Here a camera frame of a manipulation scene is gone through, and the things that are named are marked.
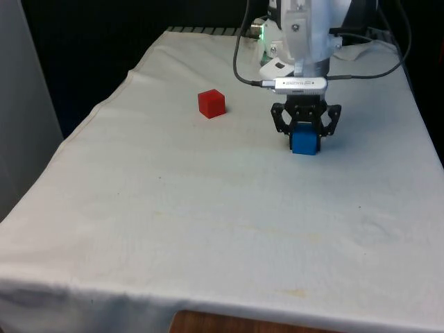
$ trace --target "black background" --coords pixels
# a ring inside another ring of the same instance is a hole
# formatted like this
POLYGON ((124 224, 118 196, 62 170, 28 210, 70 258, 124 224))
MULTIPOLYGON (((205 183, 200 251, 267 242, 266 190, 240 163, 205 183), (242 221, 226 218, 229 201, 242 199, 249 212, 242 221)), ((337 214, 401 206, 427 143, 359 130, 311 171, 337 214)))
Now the black background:
MULTIPOLYGON (((380 0, 401 47, 406 30, 393 0, 380 0)), ((245 0, 22 0, 63 134, 69 135, 124 80, 167 26, 240 26, 245 0)), ((253 0, 252 17, 268 0, 253 0)), ((414 44, 413 90, 441 161, 444 111, 439 65, 444 1, 404 0, 414 44)), ((373 22, 380 26, 379 20, 373 22)))

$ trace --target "cube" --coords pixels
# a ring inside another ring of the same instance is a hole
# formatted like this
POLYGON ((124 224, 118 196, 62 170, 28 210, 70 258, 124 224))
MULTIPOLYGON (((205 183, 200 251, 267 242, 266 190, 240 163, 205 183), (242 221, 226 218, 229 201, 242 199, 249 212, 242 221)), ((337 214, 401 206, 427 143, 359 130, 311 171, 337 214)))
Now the cube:
POLYGON ((213 89, 198 95, 199 110, 208 119, 226 113, 225 96, 213 89))

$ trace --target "black cable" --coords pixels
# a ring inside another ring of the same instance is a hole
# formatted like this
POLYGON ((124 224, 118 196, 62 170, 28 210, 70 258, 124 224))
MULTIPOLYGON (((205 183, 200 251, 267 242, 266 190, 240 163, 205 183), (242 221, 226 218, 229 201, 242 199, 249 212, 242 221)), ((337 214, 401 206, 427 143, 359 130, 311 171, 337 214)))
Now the black cable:
POLYGON ((246 9, 245 9, 245 16, 244 20, 242 21, 241 28, 239 29, 239 32, 237 33, 237 39, 236 39, 236 47, 234 48, 234 56, 233 56, 233 72, 234 76, 241 81, 242 83, 245 83, 246 85, 252 85, 253 87, 261 87, 262 82, 261 81, 249 81, 245 78, 242 78, 239 73, 237 72, 237 54, 239 52, 239 44, 241 42, 242 33, 246 30, 246 25, 248 24, 248 14, 250 12, 250 0, 246 0, 246 9))
MULTIPOLYGON (((383 78, 389 74, 392 74, 396 69, 398 69, 399 67, 401 67, 402 65, 404 65, 405 61, 407 60, 407 58, 410 55, 410 51, 411 51, 411 45, 413 44, 413 32, 411 30, 411 25, 410 25, 410 21, 409 21, 409 17, 407 16, 407 13, 405 12, 404 7, 402 6, 401 0, 395 0, 396 5, 398 6, 398 10, 400 11, 400 14, 402 15, 402 19, 405 22, 406 28, 407 28, 407 33, 408 33, 408 37, 409 37, 409 45, 407 47, 407 50, 405 52, 405 55, 403 57, 403 59, 401 59, 401 61, 399 61, 399 63, 394 66, 394 68, 381 73, 381 74, 377 74, 377 75, 369 75, 369 76, 360 76, 360 75, 338 75, 338 76, 328 76, 327 79, 328 80, 351 80, 351 79, 357 79, 357 80, 372 80, 375 78, 383 78)), ((381 9, 381 6, 379 5, 378 8, 378 12, 379 15, 382 18, 382 21, 384 22, 385 26, 387 27, 388 31, 390 32, 390 34, 392 35, 393 38, 395 38, 393 31, 391 29, 391 26, 389 24, 389 21, 387 20, 384 12, 381 9)))

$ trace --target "white robot body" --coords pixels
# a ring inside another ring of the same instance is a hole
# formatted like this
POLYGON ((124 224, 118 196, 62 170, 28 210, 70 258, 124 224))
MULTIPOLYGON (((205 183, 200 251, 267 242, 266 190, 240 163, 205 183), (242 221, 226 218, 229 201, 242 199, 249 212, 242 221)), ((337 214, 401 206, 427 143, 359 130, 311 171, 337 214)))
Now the white robot body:
POLYGON ((331 56, 342 46, 330 29, 343 25, 352 1, 270 0, 259 42, 273 60, 262 67, 261 77, 326 76, 331 56))

